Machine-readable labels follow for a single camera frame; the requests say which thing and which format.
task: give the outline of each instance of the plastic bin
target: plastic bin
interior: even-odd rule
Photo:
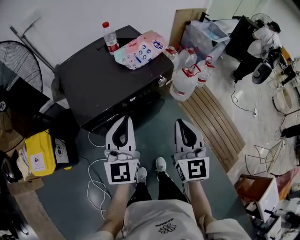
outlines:
[[[49,130],[25,139],[30,171],[37,177],[70,169],[79,162],[74,140],[51,137]]]
[[[229,41],[229,36],[214,22],[194,20],[186,25],[180,45],[182,48],[193,47],[197,62],[205,60],[205,56],[209,55],[214,64]]]

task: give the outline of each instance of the forearm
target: forearm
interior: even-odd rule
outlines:
[[[114,237],[121,230],[123,219],[129,199],[131,184],[120,184],[112,197],[112,200],[106,210],[105,221],[100,230],[108,231]]]
[[[212,217],[212,211],[210,208],[210,203],[208,202],[208,199],[206,197],[206,194],[202,188],[202,185],[200,182],[190,182],[188,184],[189,188],[189,194],[190,194],[190,201],[193,207],[194,215],[197,220],[203,216],[206,216],[205,218],[205,225],[209,224],[211,221],[213,221]]]

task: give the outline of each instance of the water bottle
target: water bottle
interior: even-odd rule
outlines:
[[[215,68],[212,65],[212,57],[206,56],[206,60],[202,60],[197,63],[197,66],[200,68],[200,73],[198,76],[198,82],[196,84],[196,88],[201,88],[206,84],[206,81],[210,79],[212,70]]]
[[[195,70],[191,67],[179,69],[175,73],[174,80],[170,87],[170,94],[173,98],[183,102],[192,95],[198,81],[197,73],[195,73]]]
[[[197,62],[197,55],[192,47],[183,49],[179,53],[178,69],[190,68]]]
[[[172,61],[174,64],[173,72],[176,72],[179,64],[179,55],[174,47],[168,47],[164,51],[164,54]]]
[[[116,32],[109,26],[109,22],[102,23],[102,27],[108,51],[111,55],[113,55],[113,52],[119,49]]]

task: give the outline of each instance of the pink package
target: pink package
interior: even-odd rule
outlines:
[[[156,58],[167,47],[158,33],[148,31],[114,52],[117,63],[137,69]]]

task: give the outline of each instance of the white cable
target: white cable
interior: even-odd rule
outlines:
[[[90,175],[90,167],[91,167],[94,163],[96,163],[96,162],[98,162],[98,161],[104,161],[104,160],[106,160],[106,158],[105,158],[105,159],[98,159],[98,160],[92,162],[92,163],[89,165],[89,167],[88,167],[88,173],[89,173],[90,181],[89,181],[89,183],[88,183],[88,188],[87,188],[87,191],[86,191],[86,196],[88,197],[88,200],[93,204],[93,206],[94,206],[97,210],[101,211],[101,216],[102,216],[103,219],[105,219],[104,216],[103,216],[103,212],[105,212],[106,210],[102,210],[102,204],[103,204],[104,201],[105,201],[105,195],[108,195],[108,196],[109,196],[109,194],[106,192],[106,186],[105,186],[104,183],[92,179],[92,177],[91,177],[91,175]],[[96,182],[96,183],[101,183],[101,184],[103,185],[103,187],[104,187],[104,190],[103,190],[101,187],[99,187],[97,184],[95,184],[95,182]],[[96,207],[96,205],[92,202],[92,200],[91,200],[90,197],[89,197],[90,183],[93,183],[97,188],[99,188],[102,192],[104,192],[104,197],[103,197],[103,201],[102,201],[101,204],[100,204],[100,208]]]
[[[90,140],[90,132],[89,132],[89,135],[88,135],[88,139],[89,139],[89,142],[91,143],[91,144],[93,144],[92,143],[92,141]],[[96,144],[93,144],[95,147],[97,147],[97,148],[103,148],[103,147],[105,147],[105,145],[104,146],[98,146],[98,145],[96,145]]]

